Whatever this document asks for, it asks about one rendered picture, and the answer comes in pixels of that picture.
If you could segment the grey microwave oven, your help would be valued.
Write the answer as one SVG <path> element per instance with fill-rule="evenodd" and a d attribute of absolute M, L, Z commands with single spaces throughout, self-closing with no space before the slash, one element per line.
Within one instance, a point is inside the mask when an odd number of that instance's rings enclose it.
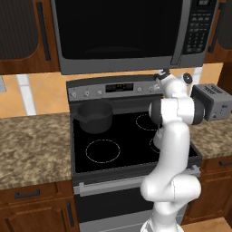
<path fill-rule="evenodd" d="M 112 73 L 143 71 L 162 68 L 188 68 L 203 64 L 208 48 L 208 40 L 212 29 L 219 0 L 191 0 L 188 27 L 179 58 L 178 65 L 171 65 L 172 56 L 125 58 L 125 59 L 66 59 L 62 54 L 58 18 L 55 1 L 51 0 L 54 31 L 60 70 L 63 74 Z"/>

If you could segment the black oven door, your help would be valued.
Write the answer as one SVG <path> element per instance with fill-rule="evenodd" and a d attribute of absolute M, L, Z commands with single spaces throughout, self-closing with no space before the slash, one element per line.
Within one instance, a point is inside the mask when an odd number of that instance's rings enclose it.
<path fill-rule="evenodd" d="M 118 179 L 144 176 L 139 188 L 81 197 L 75 195 L 76 211 L 81 232 L 140 232 L 149 219 L 156 201 L 176 201 L 173 188 L 176 177 L 188 177 L 196 182 L 199 169 L 174 170 L 156 163 L 98 170 L 75 170 L 73 187 Z"/>

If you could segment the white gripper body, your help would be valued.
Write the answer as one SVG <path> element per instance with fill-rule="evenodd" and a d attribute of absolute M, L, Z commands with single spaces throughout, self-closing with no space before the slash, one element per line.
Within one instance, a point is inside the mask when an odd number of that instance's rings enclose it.
<path fill-rule="evenodd" d="M 153 138 L 153 145 L 154 145 L 155 151 L 160 152 L 161 142 L 162 142 L 162 133 L 157 131 Z"/>

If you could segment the brown wall cupboard door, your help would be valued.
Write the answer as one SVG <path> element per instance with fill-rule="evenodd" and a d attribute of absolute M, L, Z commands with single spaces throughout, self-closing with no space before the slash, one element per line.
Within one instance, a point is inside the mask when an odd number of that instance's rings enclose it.
<path fill-rule="evenodd" d="M 45 60 L 36 2 L 43 4 L 51 61 Z M 59 71 L 51 0 L 0 0 L 0 74 Z"/>
<path fill-rule="evenodd" d="M 232 0 L 219 0 L 219 3 L 227 3 L 226 10 L 220 25 L 216 46 L 213 53 L 206 53 L 206 63 L 229 63 L 232 62 Z M 212 25 L 208 46 L 211 45 L 218 22 L 219 10 L 217 11 Z"/>

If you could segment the brown base cupboard door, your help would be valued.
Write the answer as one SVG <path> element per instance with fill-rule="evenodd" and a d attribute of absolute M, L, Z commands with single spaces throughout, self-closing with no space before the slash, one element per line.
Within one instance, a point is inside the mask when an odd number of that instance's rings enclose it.
<path fill-rule="evenodd" d="M 232 204 L 232 171 L 199 178 L 201 194 L 188 203 L 181 225 L 226 215 Z"/>
<path fill-rule="evenodd" d="M 68 201 L 71 201 L 74 227 L 69 222 Z M 74 200 L 65 198 L 32 208 L 2 208 L 0 232 L 80 232 Z"/>

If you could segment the grey toaster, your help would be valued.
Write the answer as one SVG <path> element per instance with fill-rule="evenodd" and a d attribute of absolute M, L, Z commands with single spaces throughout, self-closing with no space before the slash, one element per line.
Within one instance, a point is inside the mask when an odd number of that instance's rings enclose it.
<path fill-rule="evenodd" d="M 232 112 L 232 95 L 213 83 L 194 85 L 191 97 L 204 105 L 207 121 L 226 120 Z"/>

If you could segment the black microwave door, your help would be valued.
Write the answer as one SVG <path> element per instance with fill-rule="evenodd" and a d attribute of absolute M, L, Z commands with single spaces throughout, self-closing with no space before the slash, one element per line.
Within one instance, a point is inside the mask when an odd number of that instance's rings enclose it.
<path fill-rule="evenodd" d="M 54 0 L 66 59 L 174 54 L 183 0 Z"/>

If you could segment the dark grey saucepan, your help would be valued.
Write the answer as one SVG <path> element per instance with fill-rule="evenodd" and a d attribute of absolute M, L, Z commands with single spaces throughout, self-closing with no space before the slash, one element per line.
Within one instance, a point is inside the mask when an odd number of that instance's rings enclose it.
<path fill-rule="evenodd" d="M 72 104 L 70 113 L 73 131 L 100 134 L 111 127 L 113 103 L 108 100 L 93 100 Z"/>

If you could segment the brown drawer front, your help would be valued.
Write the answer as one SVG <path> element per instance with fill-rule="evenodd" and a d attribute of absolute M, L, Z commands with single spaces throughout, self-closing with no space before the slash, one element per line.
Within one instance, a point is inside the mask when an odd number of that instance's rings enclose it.
<path fill-rule="evenodd" d="M 218 179 L 224 178 L 226 176 L 232 175 L 232 165 L 220 166 L 219 161 L 223 160 L 224 162 L 232 161 L 232 156 L 219 157 L 213 159 L 203 159 L 201 162 L 201 180 L 207 179 Z"/>
<path fill-rule="evenodd" d="M 40 189 L 40 196 L 15 198 L 15 192 L 28 193 Z M 43 183 L 20 188 L 0 190 L 0 209 L 2 208 L 32 208 L 39 205 L 56 203 L 58 200 L 73 195 L 73 184 L 70 180 Z"/>

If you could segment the grey stove with black hob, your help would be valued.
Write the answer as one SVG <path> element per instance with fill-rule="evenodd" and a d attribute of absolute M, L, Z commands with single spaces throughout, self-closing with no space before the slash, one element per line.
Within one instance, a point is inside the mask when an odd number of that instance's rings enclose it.
<path fill-rule="evenodd" d="M 186 86 L 192 82 L 189 74 L 180 78 Z M 152 102 L 164 98 L 154 75 L 118 76 L 69 81 L 66 84 L 69 108 L 72 104 L 93 100 L 108 100 L 113 103 L 111 127 L 100 134 L 73 131 L 71 118 L 72 175 L 75 170 L 158 164 L 160 152 L 155 151 L 153 138 L 160 126 L 149 116 Z M 74 99 L 70 93 L 76 92 Z M 177 214 L 181 224 L 187 204 Z"/>

